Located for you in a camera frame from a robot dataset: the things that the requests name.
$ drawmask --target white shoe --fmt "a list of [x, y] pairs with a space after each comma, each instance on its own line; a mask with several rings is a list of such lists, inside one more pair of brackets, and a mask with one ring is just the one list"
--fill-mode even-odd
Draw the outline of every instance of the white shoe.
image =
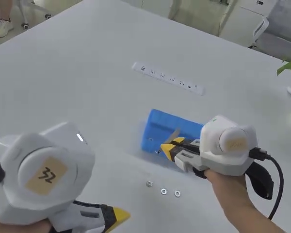
[[14, 27], [11, 21], [0, 19], [0, 37], [5, 37], [13, 28]]

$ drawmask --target white table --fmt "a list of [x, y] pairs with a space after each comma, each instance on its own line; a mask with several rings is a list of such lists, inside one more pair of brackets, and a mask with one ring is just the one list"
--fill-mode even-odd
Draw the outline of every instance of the white table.
[[[135, 61], [200, 84], [206, 94], [136, 73]], [[97, 155], [79, 199], [130, 211], [131, 219], [114, 232], [236, 232], [210, 183], [140, 151], [152, 108], [200, 123], [223, 114], [254, 125], [260, 146], [281, 164], [286, 182], [274, 221], [291, 232], [291, 101], [285, 91], [291, 73], [276, 77], [280, 65], [118, 0], [84, 0], [0, 46], [0, 136], [76, 122]], [[263, 165], [276, 197], [277, 170]], [[268, 215], [274, 201], [249, 192]]]

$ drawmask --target power strip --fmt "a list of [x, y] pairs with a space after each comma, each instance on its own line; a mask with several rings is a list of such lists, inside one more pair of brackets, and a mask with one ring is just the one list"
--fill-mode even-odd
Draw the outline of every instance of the power strip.
[[132, 69], [147, 76], [150, 76], [152, 78], [161, 80], [163, 82], [182, 87], [183, 89], [197, 93], [201, 96], [205, 92], [205, 88], [203, 88], [202, 86], [198, 86], [193, 83], [180, 80], [173, 75], [166, 74], [165, 72], [159, 71], [158, 69], [155, 69], [143, 63], [135, 62], [134, 65], [132, 66]]

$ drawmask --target blue object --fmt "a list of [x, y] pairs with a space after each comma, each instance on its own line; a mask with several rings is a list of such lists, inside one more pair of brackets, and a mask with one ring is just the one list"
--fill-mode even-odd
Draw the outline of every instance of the blue object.
[[200, 131], [203, 125], [182, 119], [180, 117], [152, 109], [145, 132], [141, 142], [141, 149], [146, 152], [155, 153], [161, 144], [176, 130], [180, 129], [179, 137], [188, 139], [200, 138]]

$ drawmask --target human hand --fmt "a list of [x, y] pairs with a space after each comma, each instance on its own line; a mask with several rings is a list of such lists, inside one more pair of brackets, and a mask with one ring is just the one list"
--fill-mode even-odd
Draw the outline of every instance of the human hand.
[[233, 213], [243, 208], [255, 209], [248, 195], [245, 175], [225, 176], [209, 169], [205, 171], [205, 176], [211, 182], [214, 193], [228, 219]]
[[51, 224], [43, 220], [28, 226], [13, 226], [0, 223], [0, 233], [49, 233]]

